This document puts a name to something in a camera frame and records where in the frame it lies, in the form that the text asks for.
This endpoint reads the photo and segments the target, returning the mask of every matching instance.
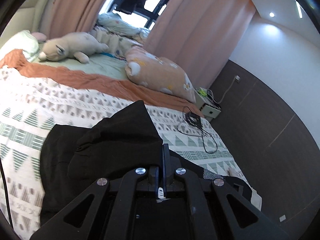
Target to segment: wall socket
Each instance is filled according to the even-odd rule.
[[[237,81],[238,83],[239,83],[240,80],[241,80],[241,78],[240,78],[238,75],[235,76],[235,79],[236,79],[236,81]]]

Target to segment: nightstand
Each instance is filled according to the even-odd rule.
[[[200,95],[195,89],[194,91],[196,96],[196,106],[202,112],[205,119],[211,122],[212,119],[216,118],[221,113],[221,108],[212,105],[206,97]]]

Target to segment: strip light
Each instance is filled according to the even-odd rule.
[[[298,12],[299,12],[299,17],[302,18],[302,12],[301,12],[301,6],[300,4],[296,1]]]

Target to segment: beige plush bear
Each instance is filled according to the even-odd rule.
[[[39,54],[39,59],[59,61],[65,58],[76,58],[81,63],[88,63],[88,56],[107,50],[106,44],[99,43],[89,33],[68,33],[61,38],[48,40]]]

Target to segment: pink curtain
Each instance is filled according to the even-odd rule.
[[[88,32],[106,0],[55,0],[49,38],[70,32]]]
[[[255,11],[251,0],[170,0],[144,49],[176,62],[194,87],[208,88]]]

